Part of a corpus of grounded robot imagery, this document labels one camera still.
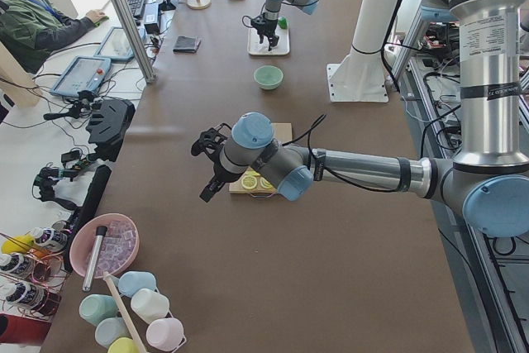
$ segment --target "white support pillar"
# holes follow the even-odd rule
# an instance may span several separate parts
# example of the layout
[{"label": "white support pillar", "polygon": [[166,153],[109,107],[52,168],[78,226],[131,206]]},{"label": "white support pillar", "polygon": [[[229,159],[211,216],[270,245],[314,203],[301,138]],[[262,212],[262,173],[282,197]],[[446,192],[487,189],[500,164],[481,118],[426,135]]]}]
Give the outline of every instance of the white support pillar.
[{"label": "white support pillar", "polygon": [[383,47],[397,1],[362,0],[350,53],[341,64],[327,66],[331,101],[373,103],[388,101],[380,53],[365,55],[357,50],[372,53]]}]

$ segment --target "brown table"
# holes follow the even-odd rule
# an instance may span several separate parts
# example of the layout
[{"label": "brown table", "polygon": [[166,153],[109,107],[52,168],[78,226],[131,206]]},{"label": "brown table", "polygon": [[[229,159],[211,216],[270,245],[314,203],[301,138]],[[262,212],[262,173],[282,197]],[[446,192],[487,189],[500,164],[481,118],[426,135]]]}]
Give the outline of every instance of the brown table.
[{"label": "brown table", "polygon": [[[246,53],[241,18],[263,1],[182,4],[175,14],[158,81],[143,94],[98,210],[136,222],[131,269],[156,275],[184,324],[183,353],[474,351],[429,202],[326,182],[295,203],[227,188],[209,204],[199,199],[212,164],[190,155],[192,143],[249,111],[291,122],[295,136],[326,113],[313,146],[416,158],[397,94],[387,104],[329,101],[326,64],[348,53],[361,0],[321,0],[311,17],[284,6],[291,52],[260,58]],[[202,37],[198,53],[173,54],[177,35]],[[253,82],[262,64],[284,71],[273,92]],[[42,353],[103,351],[77,314],[81,283],[67,281]],[[93,291],[107,292],[100,280]]]}]

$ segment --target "bottle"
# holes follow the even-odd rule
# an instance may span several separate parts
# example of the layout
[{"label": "bottle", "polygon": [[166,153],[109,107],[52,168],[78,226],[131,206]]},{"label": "bottle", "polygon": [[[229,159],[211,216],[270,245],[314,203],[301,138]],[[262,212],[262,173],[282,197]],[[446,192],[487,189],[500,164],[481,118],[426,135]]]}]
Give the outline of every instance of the bottle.
[{"label": "bottle", "polygon": [[35,227],[31,229],[30,235],[35,238],[35,244],[52,253],[62,251],[68,243],[67,235],[49,227]]},{"label": "bottle", "polygon": [[35,268],[36,261],[18,252],[0,254],[0,271],[19,279],[27,279]]},{"label": "bottle", "polygon": [[27,281],[5,283],[0,286],[0,299],[20,308],[35,310],[43,316],[57,312],[60,296]]}]

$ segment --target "yellow cup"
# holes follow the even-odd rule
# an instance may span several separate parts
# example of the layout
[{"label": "yellow cup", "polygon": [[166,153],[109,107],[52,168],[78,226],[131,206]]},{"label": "yellow cup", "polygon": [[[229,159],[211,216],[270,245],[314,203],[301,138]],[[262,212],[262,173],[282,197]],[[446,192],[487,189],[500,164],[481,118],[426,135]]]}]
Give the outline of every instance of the yellow cup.
[{"label": "yellow cup", "polygon": [[108,353],[138,353],[136,345],[131,338],[116,339],[108,348]]},{"label": "yellow cup", "polygon": [[30,235],[15,236],[2,244],[2,253],[20,252],[26,254],[35,245],[35,239]]}]

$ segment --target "light green cup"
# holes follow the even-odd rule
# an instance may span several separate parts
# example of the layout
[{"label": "light green cup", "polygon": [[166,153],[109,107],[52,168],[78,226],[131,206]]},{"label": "light green cup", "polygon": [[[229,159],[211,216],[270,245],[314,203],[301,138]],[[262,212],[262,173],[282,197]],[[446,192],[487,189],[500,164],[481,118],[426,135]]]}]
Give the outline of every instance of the light green cup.
[{"label": "light green cup", "polygon": [[273,65],[263,65],[255,70],[254,80],[263,90],[273,90],[283,82],[283,71]]},{"label": "light green cup", "polygon": [[96,327],[105,318],[115,317],[116,315],[117,305],[114,298],[110,295],[93,293],[83,299],[79,305],[79,316]]}]

